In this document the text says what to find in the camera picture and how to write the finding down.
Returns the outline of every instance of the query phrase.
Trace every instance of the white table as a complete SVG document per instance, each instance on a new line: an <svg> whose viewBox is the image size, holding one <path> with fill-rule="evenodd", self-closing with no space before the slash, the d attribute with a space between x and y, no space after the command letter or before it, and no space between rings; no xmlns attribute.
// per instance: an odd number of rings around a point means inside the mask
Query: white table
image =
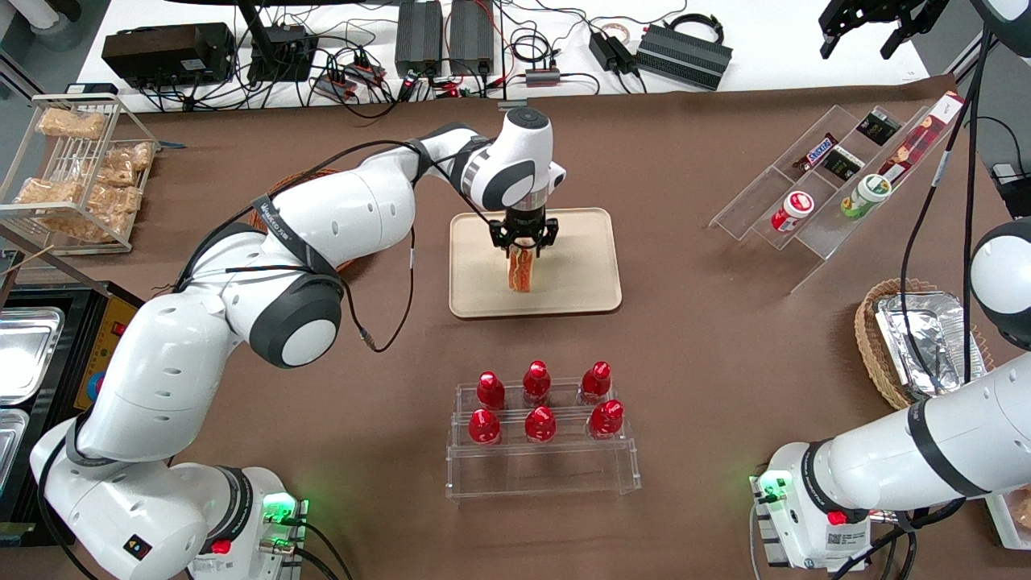
<svg viewBox="0 0 1031 580"><path fill-rule="evenodd" d="M670 10L684 6L684 0L654 0L651 2L627 2L625 0L541 0L548 7L579 7L587 10L589 18L626 13L639 21L657 19ZM537 7L535 0L517 0L524 7ZM755 2L753 0L689 0L688 11L714 14L724 25L726 39L724 44L734 49L733 58L727 69L721 91L752 91L768 89L795 89L805 87L831 87L843 84L899 84L928 76L927 69L921 62L917 50L911 44L905 43L896 50L888 61L880 58L879 49L885 39L894 29L891 24L870 24L847 33L834 50L830 60L823 60L820 46L823 35L818 25L818 18L827 4L827 0L780 0L778 2ZM291 7L293 14L301 14L303 7ZM444 18L451 10L451 0L443 1ZM529 11L506 6L505 14L516 21L533 20L539 30L550 39L556 39L569 30L578 21L572 14L558 12ZM267 15L263 16L267 24ZM394 42L397 5L387 5L379 9L369 10L358 5L323 6L315 8L307 18L306 25L315 33L329 32L343 36L346 30L347 38L367 43L368 52L378 59L389 71L388 81L397 94L400 79L394 66ZM390 22L367 22L359 19L383 19ZM354 26L346 27L345 21L352 20L353 25L360 25L368 32L357 30ZM187 24L204 22L225 22L238 39L244 32L243 19L236 8L230 6L197 6L176 4L164 0L111 0L107 14L101 24L97 38L94 40L78 76L80 82L113 82L120 88L123 100L134 111L156 110L154 104L146 98L130 89L100 58L104 37L120 30L138 28L141 26L159 26L168 24ZM625 21L618 22L626 26L631 33L629 48L634 53L640 37L643 35L641 25ZM516 28L510 20L505 20L505 35L510 36ZM697 34L710 38L711 32L701 25L686 24L677 29L680 32ZM563 72L587 72L598 77L602 94L619 94L623 90L613 73L603 72L598 62L588 48L589 31L580 22L572 34L559 41L561 48L557 66ZM323 39L320 46L335 52L343 46L340 40ZM501 54L501 39L496 38L495 54ZM240 50L240 62L246 64L251 59L250 38ZM317 64L324 64L327 57L317 57ZM522 62L514 61L505 54L505 67L509 77L521 73L527 68ZM500 75L501 63L496 61L496 74ZM660 93L669 91L698 91L686 83L677 82L647 71L642 72L648 92ZM627 87L633 92L640 91L636 78L625 77ZM475 88L476 82L467 78L465 86ZM239 87L233 79L219 90L225 93L227 89ZM307 84L300 87L301 98L307 99ZM210 88L201 87L197 96L203 96ZM579 77L577 81L564 81L558 87L529 89L516 78L508 84L508 97L526 98L532 96L578 95L592 94L593 81ZM214 99L208 104L229 104L239 102L242 93L237 91L221 99ZM367 102L368 96L364 87L359 89L359 98ZM491 95L501 98L502 91ZM261 99L255 99L251 106L258 106ZM336 104L331 99L313 96L312 105ZM297 88L292 82L277 83L269 93L266 106L291 107L299 106ZM168 102L168 107L177 109L178 103ZM367 112L376 109L370 107Z"/></svg>

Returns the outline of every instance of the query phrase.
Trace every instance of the beige tray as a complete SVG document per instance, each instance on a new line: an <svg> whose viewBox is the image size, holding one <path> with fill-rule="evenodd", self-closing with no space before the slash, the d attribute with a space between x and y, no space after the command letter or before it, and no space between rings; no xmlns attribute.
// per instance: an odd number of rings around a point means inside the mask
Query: beige tray
<svg viewBox="0 0 1031 580"><path fill-rule="evenodd" d="M500 219L503 213L485 213ZM548 209L559 219L555 245L534 260L530 293L508 288L508 260L487 224L459 213L451 225L448 299L459 318L609 312L623 302L612 218L600 207Z"/></svg>

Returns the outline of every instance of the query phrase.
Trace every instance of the red bottle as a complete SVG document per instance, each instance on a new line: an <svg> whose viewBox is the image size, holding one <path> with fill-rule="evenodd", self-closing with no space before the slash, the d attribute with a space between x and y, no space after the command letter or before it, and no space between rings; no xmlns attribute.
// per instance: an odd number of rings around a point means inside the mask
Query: red bottle
<svg viewBox="0 0 1031 580"><path fill-rule="evenodd" d="M604 399L605 394L612 386L612 378L609 376L612 368L604 361L594 364L590 371L584 374L580 381L579 393L576 399L581 405L598 405Z"/></svg>
<svg viewBox="0 0 1031 580"><path fill-rule="evenodd" d="M501 443L501 422L486 409L477 409L469 418L469 437L479 445Z"/></svg>
<svg viewBox="0 0 1031 580"><path fill-rule="evenodd" d="M587 421L587 435L591 439L610 439L623 429L623 404L606 401L591 412Z"/></svg>
<svg viewBox="0 0 1031 580"><path fill-rule="evenodd" d="M501 384L494 373L487 371L479 376L479 384L476 385L476 399L486 409L501 411L505 408L505 386Z"/></svg>
<svg viewBox="0 0 1031 580"><path fill-rule="evenodd" d="M535 361L523 376L523 399L530 407L538 407L547 403L547 389L552 388L552 376L547 374L544 364Z"/></svg>
<svg viewBox="0 0 1031 580"><path fill-rule="evenodd" d="M526 439L530 443L547 443L558 431L555 414L546 407L538 407L526 416Z"/></svg>

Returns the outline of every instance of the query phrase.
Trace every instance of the aluminum foil tray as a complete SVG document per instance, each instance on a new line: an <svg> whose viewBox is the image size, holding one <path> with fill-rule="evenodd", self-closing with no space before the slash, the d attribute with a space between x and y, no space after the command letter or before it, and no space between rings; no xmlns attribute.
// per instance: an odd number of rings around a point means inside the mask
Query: aluminum foil tray
<svg viewBox="0 0 1031 580"><path fill-rule="evenodd" d="M58 309L0 310L0 406L36 395L63 327L64 313Z"/></svg>
<svg viewBox="0 0 1031 580"><path fill-rule="evenodd" d="M0 409L0 493L14 464L29 415L21 409Z"/></svg>
<svg viewBox="0 0 1031 580"><path fill-rule="evenodd" d="M914 401L944 395L963 385L963 306L945 293L907 293L909 327L920 356L932 376L924 372L906 338L900 295L874 303L882 338L888 346L899 383ZM971 337L970 378L987 373L985 360Z"/></svg>

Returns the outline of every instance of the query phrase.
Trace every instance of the yellow control panel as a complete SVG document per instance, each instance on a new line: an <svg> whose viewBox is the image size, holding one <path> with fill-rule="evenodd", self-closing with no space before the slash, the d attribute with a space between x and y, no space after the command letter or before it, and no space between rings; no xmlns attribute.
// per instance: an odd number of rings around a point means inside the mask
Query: yellow control panel
<svg viewBox="0 0 1031 580"><path fill-rule="evenodd" d="M94 401L97 401L97 394L104 384L107 365L114 354L114 347L119 346L122 335L138 310L118 297L111 297L107 302L104 318L100 322L97 339L90 352L90 362L87 363L82 382L79 383L78 393L75 395L75 409L86 411Z"/></svg>

